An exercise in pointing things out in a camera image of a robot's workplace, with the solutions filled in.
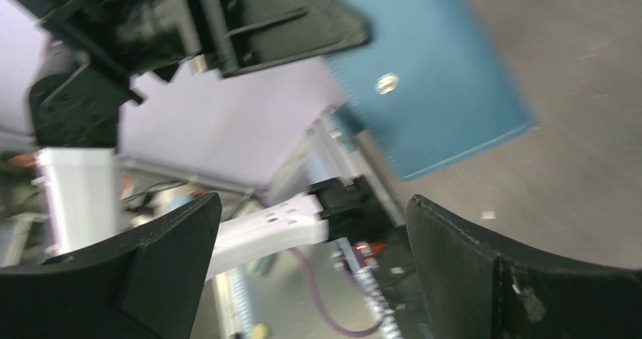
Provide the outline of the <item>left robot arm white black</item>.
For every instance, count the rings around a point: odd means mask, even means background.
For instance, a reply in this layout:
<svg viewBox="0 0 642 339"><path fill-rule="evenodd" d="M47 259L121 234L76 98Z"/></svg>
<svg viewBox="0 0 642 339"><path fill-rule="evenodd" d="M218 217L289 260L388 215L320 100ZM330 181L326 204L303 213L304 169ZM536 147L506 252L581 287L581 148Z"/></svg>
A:
<svg viewBox="0 0 642 339"><path fill-rule="evenodd" d="M340 0L15 0L54 42L27 95L58 252L121 231L120 108L131 79L182 62L240 76L363 45L366 17Z"/></svg>

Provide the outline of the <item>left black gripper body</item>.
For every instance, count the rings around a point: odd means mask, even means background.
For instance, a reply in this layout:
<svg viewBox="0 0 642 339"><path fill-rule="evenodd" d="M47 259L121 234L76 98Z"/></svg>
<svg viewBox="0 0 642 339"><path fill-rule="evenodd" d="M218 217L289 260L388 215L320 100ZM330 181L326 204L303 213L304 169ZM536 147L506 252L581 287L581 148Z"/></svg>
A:
<svg viewBox="0 0 642 339"><path fill-rule="evenodd" d="M93 63L118 82L155 73L169 82L180 64L219 68L203 0L15 0L50 34L38 76Z"/></svg>

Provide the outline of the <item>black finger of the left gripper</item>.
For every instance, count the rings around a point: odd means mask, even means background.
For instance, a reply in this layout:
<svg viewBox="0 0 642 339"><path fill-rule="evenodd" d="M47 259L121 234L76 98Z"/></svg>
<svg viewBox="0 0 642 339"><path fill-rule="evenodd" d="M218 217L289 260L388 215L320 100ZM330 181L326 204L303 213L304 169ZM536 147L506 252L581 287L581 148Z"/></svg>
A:
<svg viewBox="0 0 642 339"><path fill-rule="evenodd" d="M254 73L366 43L366 17L342 0L200 0L209 70Z"/></svg>

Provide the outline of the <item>blue leather card holder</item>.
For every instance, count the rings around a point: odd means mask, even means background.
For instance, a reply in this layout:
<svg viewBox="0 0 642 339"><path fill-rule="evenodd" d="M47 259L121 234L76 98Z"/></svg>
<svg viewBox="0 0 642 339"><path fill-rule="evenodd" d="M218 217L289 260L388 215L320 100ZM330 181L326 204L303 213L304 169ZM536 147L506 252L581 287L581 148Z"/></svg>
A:
<svg viewBox="0 0 642 339"><path fill-rule="evenodd" d="M332 114L347 147L368 132L404 181L483 152L532 126L499 54L463 0L342 0L369 42L325 56L345 103Z"/></svg>

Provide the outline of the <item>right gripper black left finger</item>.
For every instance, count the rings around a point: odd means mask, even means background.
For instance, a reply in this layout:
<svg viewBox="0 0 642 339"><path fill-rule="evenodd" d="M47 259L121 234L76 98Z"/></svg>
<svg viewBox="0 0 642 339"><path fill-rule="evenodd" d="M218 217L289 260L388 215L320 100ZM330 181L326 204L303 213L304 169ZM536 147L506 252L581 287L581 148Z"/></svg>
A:
<svg viewBox="0 0 642 339"><path fill-rule="evenodd" d="M222 215L204 194L152 222L1 270L3 338L187 338Z"/></svg>

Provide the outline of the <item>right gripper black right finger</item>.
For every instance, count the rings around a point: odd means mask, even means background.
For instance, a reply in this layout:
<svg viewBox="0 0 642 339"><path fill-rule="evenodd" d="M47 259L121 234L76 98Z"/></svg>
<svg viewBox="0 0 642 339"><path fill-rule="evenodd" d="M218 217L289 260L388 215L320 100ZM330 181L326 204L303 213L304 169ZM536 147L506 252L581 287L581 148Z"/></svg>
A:
<svg viewBox="0 0 642 339"><path fill-rule="evenodd" d="M641 271L549 253L421 195L406 214L436 338L639 338Z"/></svg>

